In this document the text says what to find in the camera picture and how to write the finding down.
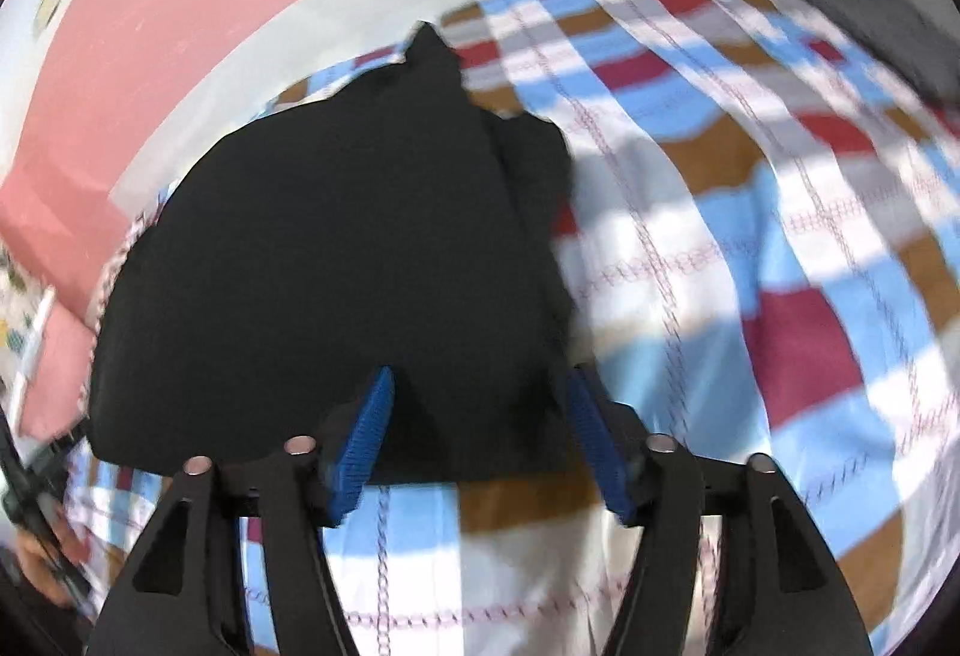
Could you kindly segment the person's left hand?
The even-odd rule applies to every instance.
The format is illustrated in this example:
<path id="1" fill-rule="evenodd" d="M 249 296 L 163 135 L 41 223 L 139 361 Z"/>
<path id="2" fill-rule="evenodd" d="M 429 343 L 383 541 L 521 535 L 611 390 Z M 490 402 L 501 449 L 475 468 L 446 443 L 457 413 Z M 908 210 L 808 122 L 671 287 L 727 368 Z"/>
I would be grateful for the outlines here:
<path id="1" fill-rule="evenodd" d="M 70 564 L 82 565 L 88 560 L 88 538 L 84 532 L 76 532 L 70 526 L 64 510 L 60 510 L 55 516 L 52 529 Z M 50 562 L 52 549 L 46 542 L 37 539 L 31 532 L 18 529 L 16 541 L 14 541 L 14 553 L 18 558 L 21 573 L 36 591 L 62 609 L 75 606 L 64 583 L 53 575 L 53 565 Z"/>

